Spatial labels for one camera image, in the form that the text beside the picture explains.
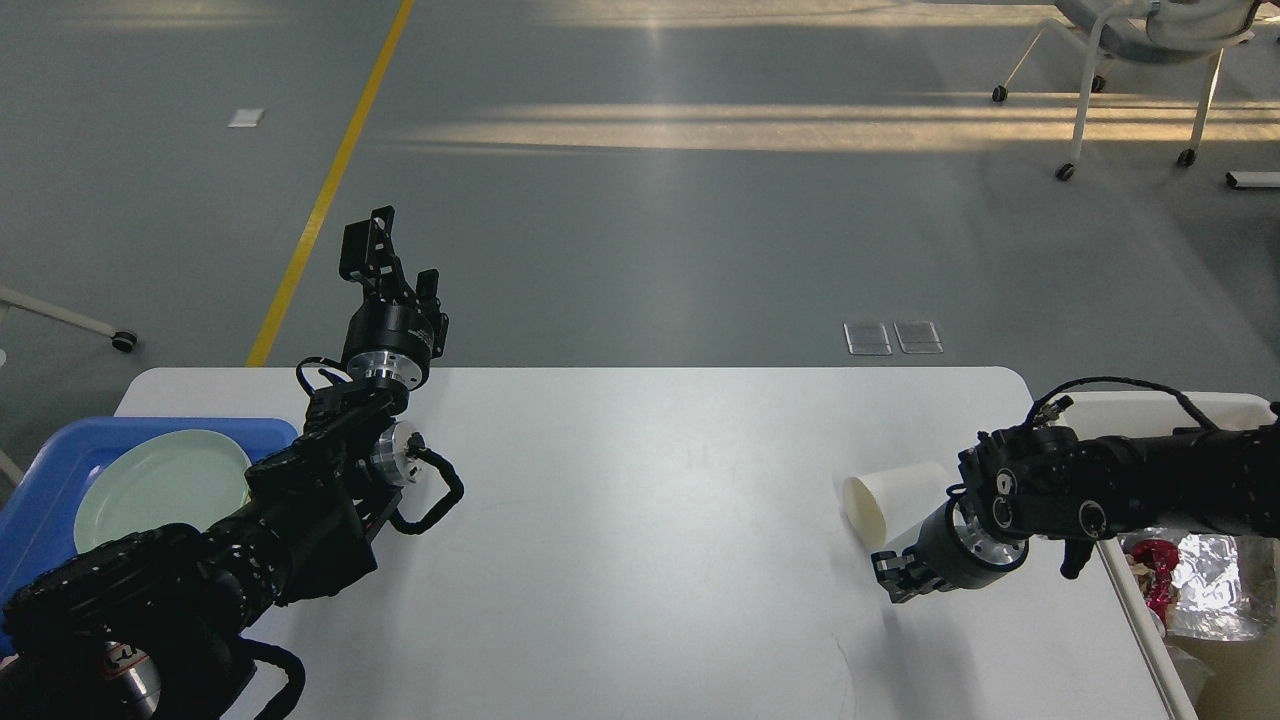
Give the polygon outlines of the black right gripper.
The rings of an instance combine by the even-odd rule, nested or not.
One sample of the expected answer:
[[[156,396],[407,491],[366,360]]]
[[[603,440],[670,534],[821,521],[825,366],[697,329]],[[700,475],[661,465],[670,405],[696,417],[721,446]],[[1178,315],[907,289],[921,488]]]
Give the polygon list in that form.
[[[876,582],[892,603],[952,589],[977,591],[1020,569],[1029,556],[1025,541],[1005,542],[948,498],[922,521],[915,542],[901,551],[870,555]]]

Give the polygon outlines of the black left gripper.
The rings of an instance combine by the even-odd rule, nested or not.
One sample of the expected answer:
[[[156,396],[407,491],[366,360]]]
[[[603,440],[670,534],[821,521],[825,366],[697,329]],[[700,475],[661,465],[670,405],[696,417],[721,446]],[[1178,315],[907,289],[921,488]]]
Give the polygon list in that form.
[[[376,208],[343,231],[338,274],[358,284],[365,300],[349,319],[340,365],[353,378],[385,377],[413,391],[444,354],[448,314],[436,268],[416,275],[415,301],[406,302],[410,286],[392,240],[394,219],[393,206]]]

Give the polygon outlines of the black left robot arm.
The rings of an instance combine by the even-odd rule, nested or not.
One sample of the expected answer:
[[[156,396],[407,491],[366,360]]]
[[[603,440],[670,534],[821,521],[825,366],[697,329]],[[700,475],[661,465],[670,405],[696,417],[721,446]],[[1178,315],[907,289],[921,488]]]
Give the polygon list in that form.
[[[5,719],[218,719],[262,664],[285,680],[259,717],[288,717],[305,665],[246,632],[375,571],[384,527],[420,536],[463,498],[454,466],[402,419],[449,318],[436,269],[407,279],[394,222],[384,206],[344,228],[338,272],[362,301],[339,357],[296,364],[303,429],[246,470],[244,506],[206,530],[169,523],[101,543],[4,603]]]

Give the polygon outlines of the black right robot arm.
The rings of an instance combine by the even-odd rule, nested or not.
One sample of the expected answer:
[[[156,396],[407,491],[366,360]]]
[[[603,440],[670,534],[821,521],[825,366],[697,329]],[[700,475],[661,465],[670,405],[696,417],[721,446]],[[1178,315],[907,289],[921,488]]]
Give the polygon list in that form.
[[[1069,380],[1024,419],[982,432],[957,456],[960,480],[906,533],[902,548],[870,556],[893,603],[933,592],[977,591],[1018,570],[1032,537],[1064,543],[1061,575],[1079,577],[1094,547],[1148,527],[1277,537],[1277,424],[1228,430],[1188,395],[1158,383],[1190,425],[1167,436],[1083,439],[1059,419]]]

